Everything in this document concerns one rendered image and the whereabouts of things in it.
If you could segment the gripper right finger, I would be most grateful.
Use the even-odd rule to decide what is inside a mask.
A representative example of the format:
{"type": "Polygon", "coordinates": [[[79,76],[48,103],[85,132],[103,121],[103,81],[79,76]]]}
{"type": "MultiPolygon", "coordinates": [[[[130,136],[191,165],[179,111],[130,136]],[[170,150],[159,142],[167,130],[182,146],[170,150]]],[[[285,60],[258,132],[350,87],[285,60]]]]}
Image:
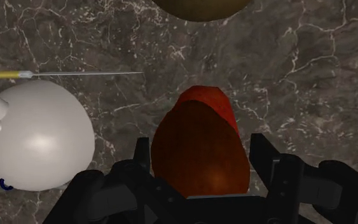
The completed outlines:
{"type": "Polygon", "coordinates": [[[358,224],[358,172],[337,160],[313,167],[251,135],[249,160],[268,190],[259,224],[314,224],[299,215],[310,204],[331,224],[358,224]]]}

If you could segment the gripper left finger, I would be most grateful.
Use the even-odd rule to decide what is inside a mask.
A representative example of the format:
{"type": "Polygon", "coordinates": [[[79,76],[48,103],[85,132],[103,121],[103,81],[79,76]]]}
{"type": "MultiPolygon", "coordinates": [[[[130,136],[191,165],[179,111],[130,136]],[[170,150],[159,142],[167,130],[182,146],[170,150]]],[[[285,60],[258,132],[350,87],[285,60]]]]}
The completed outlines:
{"type": "Polygon", "coordinates": [[[184,199],[150,174],[149,139],[140,137],[134,156],[109,174],[77,173],[43,224],[185,224],[184,199]]]}

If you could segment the red-orange oval fruit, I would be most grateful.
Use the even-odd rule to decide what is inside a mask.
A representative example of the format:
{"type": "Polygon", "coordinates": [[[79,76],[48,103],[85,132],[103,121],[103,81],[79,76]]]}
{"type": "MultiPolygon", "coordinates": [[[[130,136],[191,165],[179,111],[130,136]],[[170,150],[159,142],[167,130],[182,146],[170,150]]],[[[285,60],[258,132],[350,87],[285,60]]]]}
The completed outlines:
{"type": "Polygon", "coordinates": [[[223,91],[197,85],[179,96],[154,134],[151,165],[183,197],[247,193],[250,165],[223,91]]]}

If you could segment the white round figure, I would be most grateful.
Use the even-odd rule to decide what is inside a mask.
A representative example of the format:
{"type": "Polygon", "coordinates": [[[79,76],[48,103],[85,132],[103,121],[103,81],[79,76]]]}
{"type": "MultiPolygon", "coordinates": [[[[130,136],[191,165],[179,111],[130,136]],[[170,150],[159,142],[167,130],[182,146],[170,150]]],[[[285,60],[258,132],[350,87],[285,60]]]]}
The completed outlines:
{"type": "Polygon", "coordinates": [[[0,93],[3,188],[60,187],[89,166],[94,151],[90,118],[65,88],[35,80],[0,93]]]}

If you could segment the brown round fruit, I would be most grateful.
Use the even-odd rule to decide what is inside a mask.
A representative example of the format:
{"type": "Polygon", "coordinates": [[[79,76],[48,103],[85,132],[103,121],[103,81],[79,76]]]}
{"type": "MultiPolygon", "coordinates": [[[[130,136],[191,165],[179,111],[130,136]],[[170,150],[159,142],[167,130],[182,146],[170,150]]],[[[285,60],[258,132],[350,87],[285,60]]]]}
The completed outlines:
{"type": "Polygon", "coordinates": [[[152,0],[167,13],[190,22],[210,22],[228,18],[252,0],[152,0]]]}

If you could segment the yellow-handled thin metal tool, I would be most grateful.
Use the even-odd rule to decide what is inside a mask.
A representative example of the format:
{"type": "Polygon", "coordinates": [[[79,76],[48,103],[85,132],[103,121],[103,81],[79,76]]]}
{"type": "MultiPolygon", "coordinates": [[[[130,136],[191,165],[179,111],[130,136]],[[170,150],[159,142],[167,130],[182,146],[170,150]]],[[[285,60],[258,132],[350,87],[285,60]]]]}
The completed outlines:
{"type": "Polygon", "coordinates": [[[29,79],[33,76],[81,76],[81,75],[120,75],[120,74],[142,74],[142,72],[54,72],[54,73],[33,73],[31,71],[0,71],[0,79],[29,79]]]}

